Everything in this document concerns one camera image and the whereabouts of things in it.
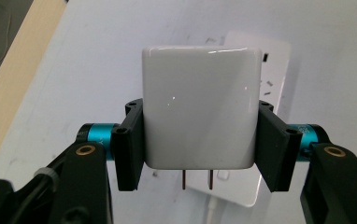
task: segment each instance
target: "metal prong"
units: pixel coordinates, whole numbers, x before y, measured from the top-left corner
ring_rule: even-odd
[[[213,189],[213,170],[208,171],[208,188]]]
[[[185,189],[185,170],[182,170],[182,189]]]

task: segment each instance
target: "wooden edge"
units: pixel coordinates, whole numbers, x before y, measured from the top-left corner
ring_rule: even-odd
[[[0,146],[64,9],[64,0],[34,0],[0,67]]]

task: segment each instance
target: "blue metal part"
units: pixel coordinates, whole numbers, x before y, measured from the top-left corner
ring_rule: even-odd
[[[111,155],[111,132],[115,123],[95,123],[88,133],[88,142],[98,142],[107,152],[107,160],[114,160]]]
[[[308,124],[289,124],[290,127],[303,133],[297,161],[309,161],[312,150],[310,145],[318,143],[319,138],[312,126]]]

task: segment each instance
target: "white power strip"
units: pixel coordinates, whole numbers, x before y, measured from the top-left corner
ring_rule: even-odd
[[[274,113],[277,114],[290,60],[291,46],[285,42],[235,31],[228,33],[224,45],[261,49],[264,57],[260,100],[273,105]],[[213,190],[210,190],[207,185],[207,171],[189,170],[187,171],[187,187],[242,206],[255,205],[262,180],[256,165],[247,170],[219,170],[213,172],[213,175]]]

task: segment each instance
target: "charger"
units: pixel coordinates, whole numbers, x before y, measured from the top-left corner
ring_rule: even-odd
[[[245,47],[143,50],[145,162],[232,170],[254,163],[262,53]]]

